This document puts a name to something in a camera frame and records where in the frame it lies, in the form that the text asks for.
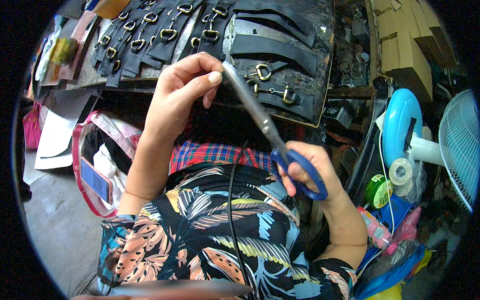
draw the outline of white cloth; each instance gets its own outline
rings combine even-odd
[[[93,166],[95,170],[110,179],[113,185],[112,190],[112,205],[104,199],[105,207],[107,209],[117,209],[120,204],[120,198],[125,192],[125,184],[127,182],[127,175],[117,168],[117,165],[110,156],[105,144],[102,144],[98,152],[93,155]]]

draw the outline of person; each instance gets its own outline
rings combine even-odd
[[[175,145],[194,100],[203,97],[204,107],[211,106],[221,72],[221,62],[202,52],[161,73],[117,215],[102,222],[97,275],[99,290],[107,296],[75,300],[132,299],[113,296],[111,288],[163,279],[246,284],[255,299],[350,299],[367,230],[321,146],[286,143],[311,161],[328,191],[320,207],[330,245],[307,261],[293,198],[297,191],[287,174],[318,189],[300,165],[279,169],[278,182],[266,153],[193,141]],[[245,278],[227,215],[230,173],[238,156],[231,203]]]

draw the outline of tape roll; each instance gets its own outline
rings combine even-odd
[[[412,165],[405,158],[394,160],[388,171],[388,177],[394,185],[404,185],[412,178],[412,174]]]
[[[402,185],[393,185],[393,193],[398,197],[407,196],[408,193],[412,190],[413,187],[413,179],[407,181],[407,183]]]

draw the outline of concrete floor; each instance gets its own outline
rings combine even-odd
[[[24,181],[32,191],[24,203],[28,228],[44,266],[67,295],[96,271],[102,218],[88,208],[73,172],[35,170],[35,156],[25,155]]]

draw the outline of qr code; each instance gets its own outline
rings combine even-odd
[[[97,192],[103,190],[103,181],[98,176],[93,176],[93,189]]]

